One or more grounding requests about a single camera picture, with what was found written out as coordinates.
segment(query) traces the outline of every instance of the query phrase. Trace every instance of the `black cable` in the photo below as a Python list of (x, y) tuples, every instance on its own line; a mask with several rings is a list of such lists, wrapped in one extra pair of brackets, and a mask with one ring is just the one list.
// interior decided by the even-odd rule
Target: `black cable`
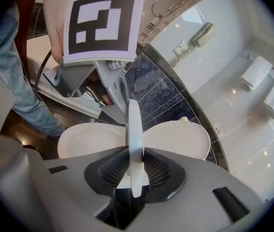
[(43, 72), (43, 69), (47, 63), (47, 61), (49, 60), (51, 56), (51, 50), (48, 52), (48, 54), (45, 56), (44, 61), (42, 62), (40, 69), (38, 70), (37, 76), (36, 76), (36, 80), (35, 80), (35, 88), (34, 88), (34, 92), (35, 92), (35, 96), (37, 97), (38, 100), (42, 101), (40, 95), (38, 94), (38, 82), (39, 79), (41, 77), (41, 74)]

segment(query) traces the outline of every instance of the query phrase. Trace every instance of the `person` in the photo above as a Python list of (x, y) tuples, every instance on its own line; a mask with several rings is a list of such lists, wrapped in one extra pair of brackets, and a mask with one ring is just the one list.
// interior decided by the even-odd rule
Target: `person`
[[(68, 1), (43, 1), (51, 51), (58, 63), (63, 56), (63, 30)], [(44, 102), (37, 99), (29, 81), (23, 75), (22, 62), (14, 43), (18, 20), (18, 8), (13, 3), (0, 21), (0, 73), (15, 96), (12, 109), (41, 132), (52, 137), (60, 136), (65, 127), (51, 114)]]

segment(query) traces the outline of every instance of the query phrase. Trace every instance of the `jeans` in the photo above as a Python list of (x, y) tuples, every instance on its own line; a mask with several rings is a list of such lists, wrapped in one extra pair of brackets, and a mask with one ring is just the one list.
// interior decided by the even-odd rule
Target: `jeans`
[(14, 43), (18, 17), (17, 6), (14, 5), (0, 21), (0, 75), (16, 98), (12, 109), (36, 129), (50, 136), (60, 136), (65, 127), (53, 117), (44, 102), (36, 98), (23, 75), (22, 63)]

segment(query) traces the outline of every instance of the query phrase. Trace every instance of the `hand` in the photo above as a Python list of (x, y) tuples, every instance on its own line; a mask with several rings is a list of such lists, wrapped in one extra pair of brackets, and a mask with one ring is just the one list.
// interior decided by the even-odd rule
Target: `hand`
[(43, 0), (46, 28), (51, 42), (51, 52), (57, 63), (63, 57), (63, 36), (66, 8), (69, 0)]

